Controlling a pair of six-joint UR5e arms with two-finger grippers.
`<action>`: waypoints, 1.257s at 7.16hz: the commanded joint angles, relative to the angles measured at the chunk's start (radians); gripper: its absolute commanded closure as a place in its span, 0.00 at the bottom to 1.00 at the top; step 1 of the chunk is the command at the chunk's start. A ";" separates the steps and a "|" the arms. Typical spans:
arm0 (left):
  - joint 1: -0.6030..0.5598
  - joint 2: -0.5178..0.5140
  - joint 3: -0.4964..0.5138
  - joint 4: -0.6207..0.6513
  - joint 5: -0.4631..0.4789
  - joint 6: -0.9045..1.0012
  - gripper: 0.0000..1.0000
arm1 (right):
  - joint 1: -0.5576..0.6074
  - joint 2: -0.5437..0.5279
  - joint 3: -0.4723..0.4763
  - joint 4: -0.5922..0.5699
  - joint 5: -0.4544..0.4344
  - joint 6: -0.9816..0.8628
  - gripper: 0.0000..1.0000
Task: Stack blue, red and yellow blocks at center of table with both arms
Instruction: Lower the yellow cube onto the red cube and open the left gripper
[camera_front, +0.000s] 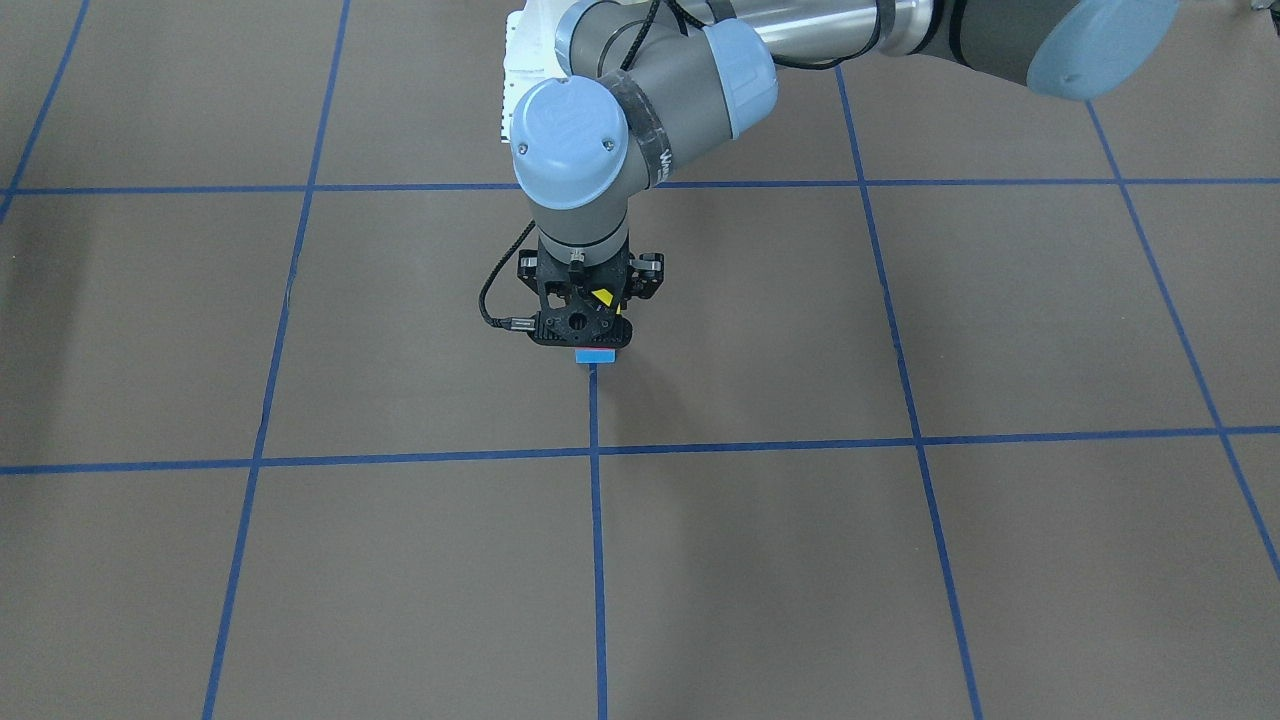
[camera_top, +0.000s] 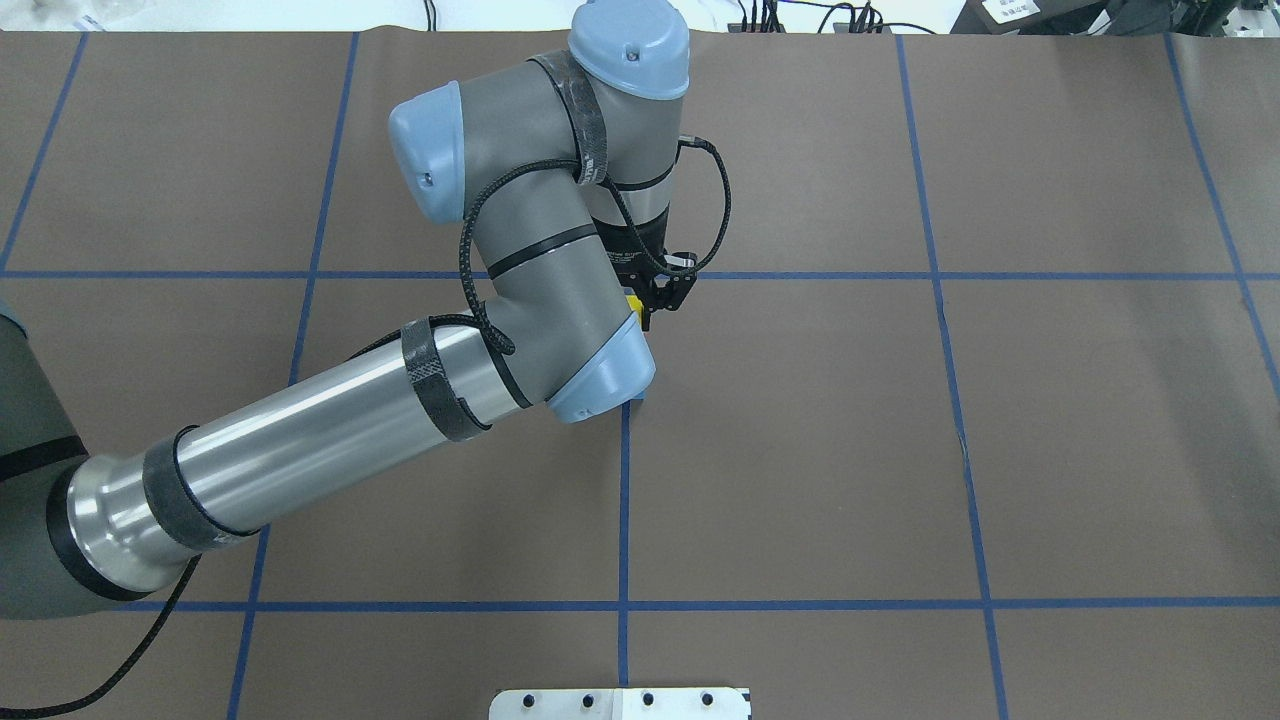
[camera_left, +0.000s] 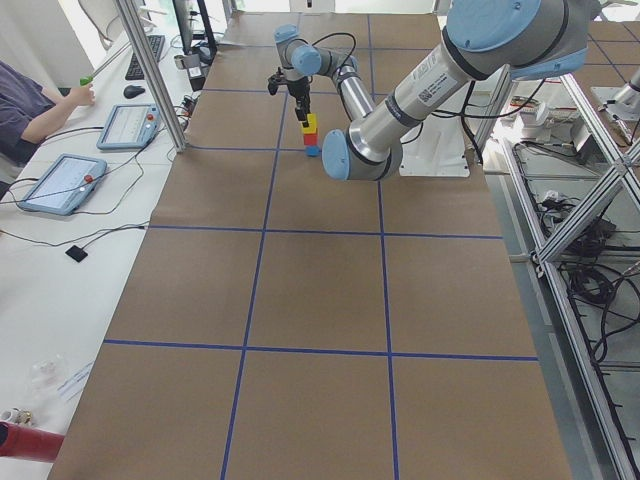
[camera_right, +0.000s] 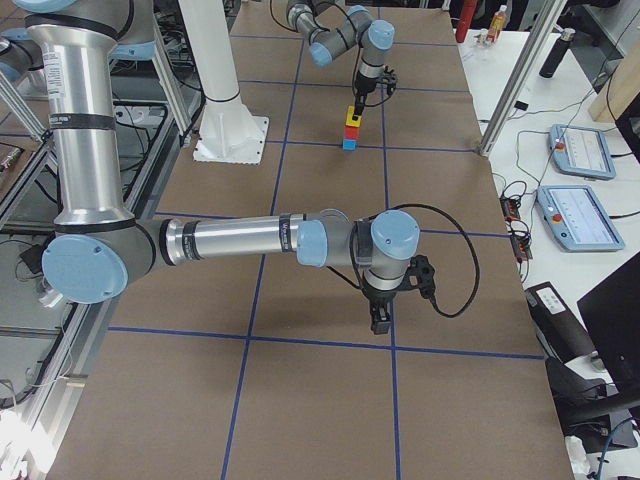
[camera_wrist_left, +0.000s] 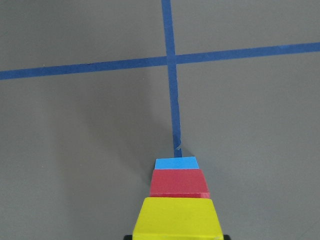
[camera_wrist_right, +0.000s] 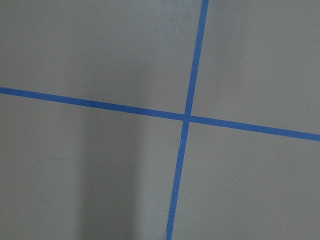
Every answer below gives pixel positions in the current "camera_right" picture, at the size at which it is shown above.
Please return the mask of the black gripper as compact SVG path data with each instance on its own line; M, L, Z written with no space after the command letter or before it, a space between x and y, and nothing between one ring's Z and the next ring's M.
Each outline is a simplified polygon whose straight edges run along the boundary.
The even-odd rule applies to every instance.
M366 96L376 89L376 78L357 73L353 82L354 107L357 115L362 116L366 105Z
M388 334L391 327L390 305L398 289L380 290L369 284L363 286L363 294L369 301L370 329L373 334Z

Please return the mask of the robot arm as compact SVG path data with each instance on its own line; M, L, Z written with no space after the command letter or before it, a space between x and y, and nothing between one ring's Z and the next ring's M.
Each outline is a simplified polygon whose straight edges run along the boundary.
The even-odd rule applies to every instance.
M388 333L396 292L419 288L416 220L396 209L352 222L342 212L282 214L236 220L138 221L123 200L109 57L119 46L155 46L153 1L12 1L28 12L26 31L41 49L49 127L58 156L62 210L45 248L48 283L73 302L119 296L160 265L209 257L295 252L301 265L351 266L369 301L371 330ZM314 62L329 65L361 47L355 112L383 80L394 26L362 6L326 29L317 17L335 1L288 1L286 26L308 43ZM269 120L242 101L222 1L179 1L201 87L204 111L194 159L257 164Z
M344 22L330 29L319 22L318 16L336 5L334 1L290 1L286 8L287 24L305 38L313 61L320 67L353 48L358 49L352 75L354 105L348 115L356 121L365 109L375 106L367 98L379 86L386 88L387 96L396 90L397 75L386 63L394 45L395 27L386 20L375 19L367 8L354 5L343 12Z

